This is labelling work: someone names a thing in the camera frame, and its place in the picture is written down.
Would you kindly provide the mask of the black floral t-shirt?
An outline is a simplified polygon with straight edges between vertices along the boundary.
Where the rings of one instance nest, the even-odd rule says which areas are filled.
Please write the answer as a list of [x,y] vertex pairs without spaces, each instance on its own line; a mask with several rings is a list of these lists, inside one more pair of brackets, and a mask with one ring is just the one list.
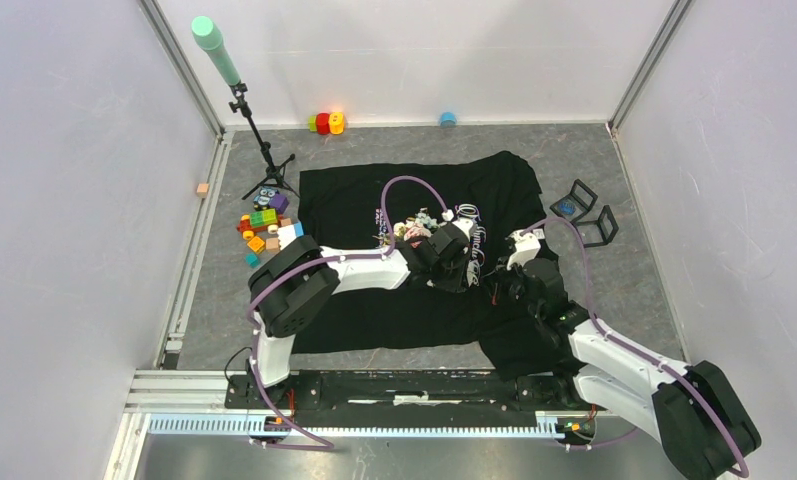
[[477,219],[461,293],[429,286],[334,295],[294,344],[298,353],[408,349],[478,343],[499,375],[551,370],[559,358],[535,320],[505,296],[494,276],[507,236],[543,219],[541,187],[523,158],[502,151],[465,164],[369,164],[300,175],[298,216],[322,246],[370,249],[387,225],[426,210],[457,207]]

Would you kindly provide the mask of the blue round brooch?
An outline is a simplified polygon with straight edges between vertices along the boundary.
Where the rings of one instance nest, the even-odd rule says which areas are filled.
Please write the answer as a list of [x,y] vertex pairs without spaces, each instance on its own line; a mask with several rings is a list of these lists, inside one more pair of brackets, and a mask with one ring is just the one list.
[[559,214],[563,217],[572,218],[577,212],[578,207],[576,204],[566,200],[557,204]]

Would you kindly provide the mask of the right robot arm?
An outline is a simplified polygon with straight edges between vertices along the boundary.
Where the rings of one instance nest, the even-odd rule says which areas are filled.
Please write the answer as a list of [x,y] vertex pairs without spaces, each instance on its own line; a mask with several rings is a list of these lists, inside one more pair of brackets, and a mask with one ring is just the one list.
[[746,471],[762,437],[725,373],[659,355],[612,330],[570,299],[556,262],[501,266],[482,287],[515,317],[482,349],[504,377],[551,374],[554,400],[605,408],[660,444],[687,479]]

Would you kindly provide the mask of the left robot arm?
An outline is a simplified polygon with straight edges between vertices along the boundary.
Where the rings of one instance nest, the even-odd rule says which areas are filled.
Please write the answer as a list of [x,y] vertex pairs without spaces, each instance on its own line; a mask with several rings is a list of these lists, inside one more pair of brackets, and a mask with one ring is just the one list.
[[295,335],[332,295],[365,289],[463,289],[476,230],[473,221],[457,219],[429,237],[369,250],[321,247],[310,235],[293,239],[249,279],[252,397],[269,408],[286,399]]

